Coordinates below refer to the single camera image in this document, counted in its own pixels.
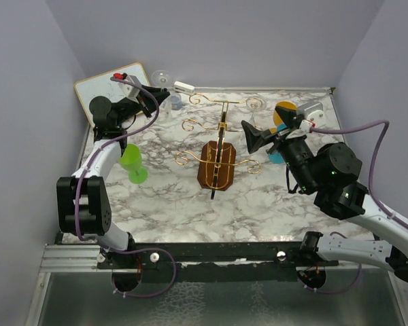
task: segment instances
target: gray wall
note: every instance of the gray wall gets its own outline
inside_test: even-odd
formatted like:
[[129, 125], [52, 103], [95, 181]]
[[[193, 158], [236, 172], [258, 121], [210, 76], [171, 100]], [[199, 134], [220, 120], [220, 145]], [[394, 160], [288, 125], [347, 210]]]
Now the gray wall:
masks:
[[[335, 99], [344, 127], [390, 120], [374, 188], [384, 202], [408, 217], [408, 0], [384, 3], [347, 66]], [[348, 137], [364, 162], [364, 180], [379, 130]]]
[[383, 0], [46, 0], [85, 72], [196, 86], [335, 86]]
[[0, 325], [22, 325], [44, 244], [58, 230], [55, 183], [75, 167], [84, 77], [42, 0], [0, 0]]

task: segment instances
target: brown wooden base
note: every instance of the brown wooden base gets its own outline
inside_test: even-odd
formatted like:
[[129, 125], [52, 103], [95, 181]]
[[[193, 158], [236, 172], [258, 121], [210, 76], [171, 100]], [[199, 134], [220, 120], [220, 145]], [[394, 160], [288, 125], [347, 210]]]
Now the brown wooden base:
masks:
[[[209, 141], [204, 145], [201, 152], [201, 159], [204, 161], [214, 162], [216, 156], [217, 143]], [[236, 149], [233, 144], [224, 143], [222, 147], [222, 163], [234, 164], [236, 162]], [[218, 180], [216, 186], [212, 187], [214, 181], [214, 163], [199, 163], [198, 182], [202, 188], [227, 190], [233, 184], [234, 166], [221, 165], [218, 172]]]

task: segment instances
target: white marble surface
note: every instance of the white marble surface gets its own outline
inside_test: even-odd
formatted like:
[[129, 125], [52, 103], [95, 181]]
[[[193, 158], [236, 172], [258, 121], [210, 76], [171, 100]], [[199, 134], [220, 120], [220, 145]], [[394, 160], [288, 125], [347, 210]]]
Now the white marble surface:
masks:
[[[327, 93], [260, 92], [260, 93], [209, 93], [212, 98], [241, 101], [250, 96], [261, 96], [267, 109], [256, 114], [256, 125], [273, 127], [273, 108], [280, 101], [301, 105], [311, 100], [320, 101], [328, 120], [328, 128], [339, 128], [332, 101]], [[172, 111], [170, 122], [156, 123], [145, 132], [129, 137], [129, 143], [139, 146], [143, 164], [148, 169], [148, 180], [134, 185], [128, 174], [116, 164], [106, 180], [107, 193], [112, 207], [113, 221], [130, 232], [139, 242], [228, 242], [301, 240], [306, 231], [324, 233], [338, 231], [348, 237], [371, 239], [372, 235], [344, 221], [327, 217], [313, 205], [315, 195], [288, 194], [285, 166], [269, 161], [265, 149], [253, 155], [246, 149], [242, 132], [226, 133], [225, 141], [237, 150], [236, 161], [252, 158], [262, 163], [262, 172], [246, 173], [245, 166], [235, 168], [233, 185], [225, 192], [202, 189], [197, 181], [199, 163], [190, 160], [185, 166], [175, 163], [178, 151], [188, 150], [199, 157], [204, 144], [217, 139], [216, 131], [197, 126], [186, 132], [181, 123], [186, 118], [216, 126], [220, 119], [220, 103], [204, 100], [199, 105], [188, 103], [180, 111]], [[244, 104], [230, 105], [228, 126], [240, 128], [241, 120], [249, 120], [251, 113]], [[144, 116], [130, 130], [147, 122]], [[325, 143], [341, 141], [340, 136], [311, 134], [307, 142], [316, 153]], [[92, 150], [92, 132], [89, 135], [84, 157]], [[64, 243], [75, 242], [70, 234]]]

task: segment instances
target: purple cable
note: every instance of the purple cable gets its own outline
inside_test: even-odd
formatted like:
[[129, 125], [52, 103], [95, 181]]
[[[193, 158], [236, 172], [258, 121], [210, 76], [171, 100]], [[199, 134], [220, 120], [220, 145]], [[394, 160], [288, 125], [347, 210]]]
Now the purple cable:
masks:
[[[160, 113], [160, 107], [158, 106], [158, 102], [157, 102], [156, 98], [150, 92], [148, 92], [146, 89], [142, 88], [141, 86], [135, 85], [134, 83], [131, 83], [131, 82], [127, 81], [127, 80], [117, 79], [117, 78], [114, 78], [114, 77], [110, 78], [110, 80], [112, 80], [113, 82], [127, 84], [127, 85], [130, 85], [132, 87], [136, 87], [137, 89], [139, 89], [141, 92], [143, 92], [146, 96], [148, 96], [154, 102], [154, 104], [156, 106], [156, 114], [152, 118], [152, 120], [150, 122], [148, 122], [142, 128], [139, 128], [139, 129], [137, 129], [135, 131], [132, 131], [132, 132], [130, 132], [128, 134], [124, 134], [122, 136], [113, 138], [113, 139], [107, 141], [106, 143], [102, 144], [102, 146], [100, 146], [100, 148], [98, 148], [93, 153], [93, 155], [89, 158], [88, 164], [85, 166], [85, 169], [83, 170], [82, 175], [80, 176], [80, 178], [79, 178], [79, 180], [77, 182], [77, 188], [75, 190], [75, 208], [74, 208], [75, 233], [77, 234], [77, 237], [81, 241], [85, 241], [85, 240], [90, 239], [90, 238], [83, 237], [82, 231], [80, 229], [80, 217], [79, 217], [80, 192], [82, 190], [83, 179], [84, 179], [84, 176], [86, 175], [86, 171], [91, 167], [91, 165], [94, 162], [95, 158], [98, 156], [98, 154], [101, 152], [101, 150], [104, 147], [112, 144], [115, 141], [120, 141], [121, 139], [127, 138], [129, 136], [133, 136], [134, 134], [137, 134], [139, 132], [144, 131], [145, 129], [147, 129], [148, 127], [153, 125], [153, 123], [157, 120], [158, 114]], [[166, 251], [164, 249], [151, 248], [151, 249], [140, 249], [140, 250], [134, 250], [134, 251], [119, 251], [119, 250], [115, 250], [115, 249], [110, 249], [110, 251], [113, 251], [115, 253], [119, 253], [119, 254], [122, 254], [122, 255], [132, 255], [132, 254], [136, 254], [136, 253], [142, 253], [144, 251], [160, 251], [160, 252], [165, 253], [173, 263], [173, 276], [172, 276], [171, 282], [163, 290], [161, 290], [159, 292], [156, 292], [156, 293], [146, 294], [146, 295], [135, 295], [135, 294], [132, 294], [132, 293], [122, 293], [123, 295], [125, 294], [126, 296], [129, 296], [129, 297], [156, 297], [157, 295], [160, 295], [160, 294], [168, 291], [175, 282], [175, 277], [177, 276], [177, 268], [175, 266], [175, 260], [174, 260], [173, 256], [168, 251]]]
[[375, 149], [373, 150], [372, 154], [372, 160], [370, 162], [370, 168], [369, 168], [369, 191], [370, 195], [375, 202], [375, 204], [385, 213], [387, 216], [391, 217], [395, 222], [404, 228], [408, 230], [408, 223], [404, 222], [403, 220], [399, 219], [394, 213], [390, 212], [387, 207], [376, 197], [375, 192], [373, 191], [373, 171], [375, 170], [375, 163], [376, 163], [376, 157], [378, 155], [379, 147], [381, 146], [382, 140], [384, 139], [384, 136], [386, 135], [387, 129], [390, 125], [390, 122], [388, 120], [377, 120], [374, 122], [371, 122], [369, 124], [365, 124], [364, 126], [359, 126], [355, 128], [349, 128], [349, 129], [343, 129], [343, 130], [326, 130], [326, 129], [318, 129], [318, 128], [311, 128], [310, 131], [312, 132], [318, 132], [320, 134], [352, 134], [354, 132], [358, 131], [363, 131], [366, 129], [370, 129], [372, 127], [378, 126], [380, 124], [384, 124], [384, 127], [382, 128], [381, 134], [378, 137], [378, 140], [375, 145]]
[[[341, 234], [340, 232], [336, 232], [336, 231], [331, 232], [329, 235], [333, 236], [335, 234], [337, 234], [337, 235], [341, 236], [342, 238], [346, 239], [346, 237], [343, 234]], [[350, 289], [354, 288], [360, 282], [361, 271], [362, 271], [362, 265], [358, 264], [358, 273], [356, 275], [356, 278], [355, 278], [354, 282], [349, 284], [347, 287], [344, 287], [341, 290], [336, 290], [336, 291], [325, 291], [325, 290], [313, 289], [312, 287], [308, 287], [306, 284], [304, 284], [304, 282], [299, 277], [298, 277], [298, 281], [303, 284], [304, 288], [306, 288], [307, 290], [309, 290], [311, 292], [314, 292], [314, 293], [319, 293], [319, 294], [342, 294], [342, 293], [348, 292]]]
[[118, 251], [118, 250], [113, 250], [113, 249], [110, 249], [110, 250], [115, 252], [115, 253], [121, 253], [121, 254], [125, 254], [125, 255], [134, 255], [136, 253], [143, 253], [145, 251], [160, 251], [160, 252], [166, 254], [166, 256], [168, 256], [168, 258], [172, 261], [172, 264], [173, 264], [173, 274], [172, 274], [171, 281], [169, 282], [169, 284], [163, 290], [160, 290], [158, 292], [154, 292], [154, 293], [151, 293], [151, 294], [133, 294], [133, 293], [129, 293], [129, 292], [121, 292], [116, 288], [115, 282], [114, 282], [114, 280], [112, 278], [112, 286], [114, 287], [115, 292], [118, 292], [119, 294], [125, 295], [126, 297], [156, 297], [156, 296], [158, 296], [160, 294], [163, 294], [164, 292], [168, 291], [172, 287], [172, 285], [174, 284], [175, 277], [177, 276], [177, 268], [175, 266], [174, 257], [168, 251], [166, 251], [164, 249], [160, 249], [160, 248], [146, 248], [146, 249], [133, 250], [133, 251]]

